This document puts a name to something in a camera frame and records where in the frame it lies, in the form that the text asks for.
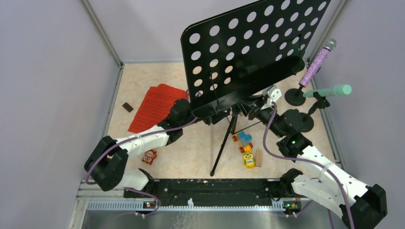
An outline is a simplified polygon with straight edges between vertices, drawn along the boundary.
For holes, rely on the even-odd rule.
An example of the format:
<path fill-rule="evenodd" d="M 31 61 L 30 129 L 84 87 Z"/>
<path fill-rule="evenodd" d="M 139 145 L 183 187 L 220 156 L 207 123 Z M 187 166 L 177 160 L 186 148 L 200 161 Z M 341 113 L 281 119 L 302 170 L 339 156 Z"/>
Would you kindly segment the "black music stand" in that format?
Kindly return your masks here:
<path fill-rule="evenodd" d="M 191 112 L 210 123 L 305 67 L 327 0 L 259 0 L 190 25 L 181 36 Z"/>

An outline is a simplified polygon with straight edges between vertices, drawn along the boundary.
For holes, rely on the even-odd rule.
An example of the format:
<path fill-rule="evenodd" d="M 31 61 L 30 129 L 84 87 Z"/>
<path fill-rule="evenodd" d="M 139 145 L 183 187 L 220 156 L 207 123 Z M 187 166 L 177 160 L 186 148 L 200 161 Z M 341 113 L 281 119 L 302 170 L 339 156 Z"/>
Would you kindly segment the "red sheet music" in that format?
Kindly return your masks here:
<path fill-rule="evenodd" d="M 141 133 L 162 121 L 178 99 L 186 98 L 186 92 L 167 84 L 150 87 L 137 110 L 128 131 Z"/>

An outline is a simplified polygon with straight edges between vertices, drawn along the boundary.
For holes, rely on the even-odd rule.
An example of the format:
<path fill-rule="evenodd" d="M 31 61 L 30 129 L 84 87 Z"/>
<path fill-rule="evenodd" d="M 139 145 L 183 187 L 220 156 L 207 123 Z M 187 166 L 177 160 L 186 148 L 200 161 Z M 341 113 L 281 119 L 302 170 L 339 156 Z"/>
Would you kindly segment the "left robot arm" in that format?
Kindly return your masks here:
<path fill-rule="evenodd" d="M 128 161 L 174 143 L 182 137 L 183 129 L 195 122 L 197 118 L 191 112 L 190 102 L 178 99 L 168 115 L 150 129 L 119 139 L 103 137 L 85 162 L 85 182 L 98 185 L 103 191 L 132 188 L 141 197 L 150 196 L 153 192 L 151 176 L 141 169 L 127 169 Z"/>

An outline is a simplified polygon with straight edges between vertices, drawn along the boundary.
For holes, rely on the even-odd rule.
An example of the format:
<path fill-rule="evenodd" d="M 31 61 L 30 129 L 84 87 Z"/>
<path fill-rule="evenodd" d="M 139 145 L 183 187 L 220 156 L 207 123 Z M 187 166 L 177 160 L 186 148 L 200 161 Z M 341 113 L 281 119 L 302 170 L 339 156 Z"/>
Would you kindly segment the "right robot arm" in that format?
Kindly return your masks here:
<path fill-rule="evenodd" d="M 280 178 L 283 195 L 310 198 L 340 217 L 349 229 L 374 229 L 386 217 L 386 191 L 356 179 L 324 156 L 302 134 L 303 114 L 297 109 L 279 115 L 277 104 L 265 104 L 264 96 L 251 96 L 238 106 L 245 117 L 266 125 L 263 147 L 269 155 L 291 160 L 316 175 L 310 178 L 290 169 Z"/>

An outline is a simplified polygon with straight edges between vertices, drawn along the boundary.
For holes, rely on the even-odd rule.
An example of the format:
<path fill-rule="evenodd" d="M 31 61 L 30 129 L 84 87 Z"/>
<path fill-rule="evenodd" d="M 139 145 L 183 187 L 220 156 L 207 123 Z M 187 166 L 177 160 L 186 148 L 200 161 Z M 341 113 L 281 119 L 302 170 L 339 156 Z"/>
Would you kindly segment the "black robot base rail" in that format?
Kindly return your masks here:
<path fill-rule="evenodd" d="M 143 192 L 156 196 L 162 206 L 270 207 L 300 211 L 302 197 L 279 179 L 155 179 Z"/>

